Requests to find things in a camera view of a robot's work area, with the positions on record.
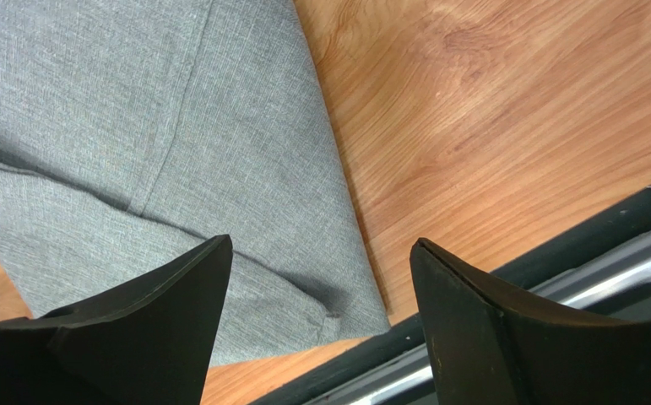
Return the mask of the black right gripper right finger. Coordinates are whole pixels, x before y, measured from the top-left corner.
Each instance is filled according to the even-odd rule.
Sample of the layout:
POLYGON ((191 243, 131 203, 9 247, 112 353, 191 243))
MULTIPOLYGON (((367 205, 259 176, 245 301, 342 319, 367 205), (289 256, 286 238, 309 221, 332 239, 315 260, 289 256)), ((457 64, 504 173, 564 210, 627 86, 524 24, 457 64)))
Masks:
POLYGON ((441 404, 651 404, 651 321, 558 304, 425 238, 410 268, 441 404))

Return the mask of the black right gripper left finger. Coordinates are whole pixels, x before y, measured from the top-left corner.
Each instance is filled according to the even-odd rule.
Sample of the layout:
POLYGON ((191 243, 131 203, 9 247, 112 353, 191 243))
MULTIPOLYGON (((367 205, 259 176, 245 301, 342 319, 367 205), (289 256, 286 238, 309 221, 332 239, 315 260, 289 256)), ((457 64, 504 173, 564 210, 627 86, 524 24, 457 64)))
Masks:
POLYGON ((233 258, 219 235, 37 319, 0 321, 0 404, 197 404, 233 258))

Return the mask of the grey cloth napkin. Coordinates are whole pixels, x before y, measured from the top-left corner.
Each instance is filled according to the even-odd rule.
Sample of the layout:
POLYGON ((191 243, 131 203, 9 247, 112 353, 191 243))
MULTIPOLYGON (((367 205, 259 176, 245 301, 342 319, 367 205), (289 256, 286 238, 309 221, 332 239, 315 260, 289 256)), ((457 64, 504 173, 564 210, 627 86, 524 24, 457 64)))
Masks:
POLYGON ((388 331, 291 1, 0 1, 0 262, 35 316, 233 245, 213 366, 388 331))

